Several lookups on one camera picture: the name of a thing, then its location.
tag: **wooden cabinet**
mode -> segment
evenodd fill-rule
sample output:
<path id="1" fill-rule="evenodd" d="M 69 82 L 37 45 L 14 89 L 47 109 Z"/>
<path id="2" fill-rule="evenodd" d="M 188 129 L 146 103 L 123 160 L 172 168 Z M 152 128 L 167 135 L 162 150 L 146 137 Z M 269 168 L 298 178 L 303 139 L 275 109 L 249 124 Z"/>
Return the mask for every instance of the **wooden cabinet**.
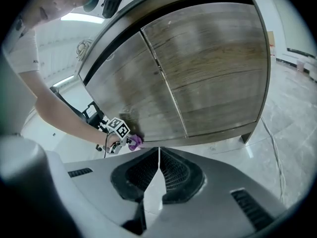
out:
<path id="1" fill-rule="evenodd" d="M 257 120 L 267 48 L 253 5 L 195 5 L 158 18 L 142 31 L 166 75 L 188 136 Z"/>
<path id="2" fill-rule="evenodd" d="M 109 117 L 124 119 L 145 141 L 185 137 L 166 83 L 140 33 L 112 53 L 86 86 Z"/>
<path id="3" fill-rule="evenodd" d="M 136 0 L 105 26 L 79 72 L 101 110 L 145 147 L 246 142 L 269 74 L 253 0 Z"/>

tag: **white wall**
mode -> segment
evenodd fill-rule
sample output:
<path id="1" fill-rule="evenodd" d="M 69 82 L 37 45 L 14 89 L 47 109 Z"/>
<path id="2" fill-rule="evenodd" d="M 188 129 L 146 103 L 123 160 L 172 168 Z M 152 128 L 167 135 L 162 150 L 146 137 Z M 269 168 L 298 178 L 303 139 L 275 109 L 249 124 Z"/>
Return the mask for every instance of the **white wall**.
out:
<path id="1" fill-rule="evenodd" d="M 297 59 L 305 56 L 287 51 L 283 24 L 273 0 L 256 0 L 265 22 L 266 30 L 273 31 L 276 58 L 296 64 Z"/>
<path id="2" fill-rule="evenodd" d="M 317 56 L 314 37 L 296 7 L 290 0 L 273 1 L 282 21 L 286 47 Z"/>
<path id="3" fill-rule="evenodd" d="M 65 91 L 61 90 L 60 94 L 70 105 L 80 111 L 83 111 L 87 105 L 93 101 L 80 82 Z M 90 108 L 89 111 L 88 115 L 91 115 L 95 112 L 95 109 Z M 66 135 L 63 131 L 43 121 L 37 114 L 34 114 L 31 119 L 25 123 L 21 134 L 26 138 L 36 141 L 45 150 L 49 151 L 53 151 Z"/>
<path id="4" fill-rule="evenodd" d="M 95 160 L 104 157 L 105 152 L 98 152 L 96 144 L 66 134 L 55 146 L 63 163 Z"/>

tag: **gray panel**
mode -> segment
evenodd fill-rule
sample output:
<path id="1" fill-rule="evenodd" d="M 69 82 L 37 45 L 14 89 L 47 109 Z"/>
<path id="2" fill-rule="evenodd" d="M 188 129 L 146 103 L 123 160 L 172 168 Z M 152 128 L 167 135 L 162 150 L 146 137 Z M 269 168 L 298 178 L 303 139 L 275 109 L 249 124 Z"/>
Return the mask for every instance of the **gray panel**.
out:
<path id="1" fill-rule="evenodd" d="M 237 238 L 251 235 L 255 229 L 230 194 L 240 188 L 245 188 L 274 218 L 286 210 L 269 191 L 235 167 L 192 153 L 169 150 L 196 163 L 205 174 L 205 184 L 188 202 L 163 205 L 156 221 L 144 233 L 145 237 Z"/>
<path id="2" fill-rule="evenodd" d="M 196 5 L 153 21 L 143 32 L 167 77 L 189 136 L 257 120 L 268 56 L 253 5 Z"/>
<path id="3" fill-rule="evenodd" d="M 117 225 L 122 225 L 134 218 L 138 203 L 122 199 L 113 187 L 110 175 L 117 166 L 146 151 L 147 149 L 107 159 L 67 163 L 65 168 L 68 172 L 83 168 L 93 170 L 92 173 L 72 178 L 73 182 L 96 209 Z"/>
<path id="4" fill-rule="evenodd" d="M 84 238 L 136 237 L 107 219 L 85 198 L 57 153 L 44 152 L 31 140 L 0 137 L 0 178 L 43 219 L 54 224 L 54 232 L 67 236 L 66 231 L 76 229 Z"/>
<path id="5" fill-rule="evenodd" d="M 87 84 L 100 109 L 145 141 L 184 137 L 168 88 L 140 33 L 123 43 Z"/>

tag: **hand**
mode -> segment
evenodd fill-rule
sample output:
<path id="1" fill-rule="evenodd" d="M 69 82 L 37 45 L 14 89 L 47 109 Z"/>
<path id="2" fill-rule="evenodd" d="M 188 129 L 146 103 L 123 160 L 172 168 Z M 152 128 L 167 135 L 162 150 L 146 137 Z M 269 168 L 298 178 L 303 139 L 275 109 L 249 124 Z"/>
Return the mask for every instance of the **hand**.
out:
<path id="1" fill-rule="evenodd" d="M 109 134 L 107 139 L 107 147 L 111 147 L 115 142 L 118 141 L 120 141 L 120 138 L 116 134 Z"/>

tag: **concrete floor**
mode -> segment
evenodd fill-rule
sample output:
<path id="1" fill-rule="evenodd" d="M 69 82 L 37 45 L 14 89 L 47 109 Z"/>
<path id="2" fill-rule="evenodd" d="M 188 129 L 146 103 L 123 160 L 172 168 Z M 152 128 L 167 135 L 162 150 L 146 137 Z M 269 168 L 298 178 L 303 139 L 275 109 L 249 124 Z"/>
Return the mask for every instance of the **concrete floor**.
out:
<path id="1" fill-rule="evenodd" d="M 275 138 L 283 167 L 286 186 L 281 200 L 290 207 L 305 195 L 317 169 L 317 84 L 306 74 L 273 62 L 262 116 Z M 104 157 L 103 152 L 94 149 L 94 144 L 81 141 L 87 144 L 81 147 L 85 153 L 62 156 L 62 159 L 71 162 Z M 262 121 L 259 121 L 247 145 L 236 137 L 175 149 L 229 163 L 280 197 L 279 172 L 272 140 Z M 129 152 L 125 147 L 120 154 Z M 164 178 L 158 170 L 145 193 L 148 226 L 159 214 L 162 208 L 160 199 L 165 193 Z"/>

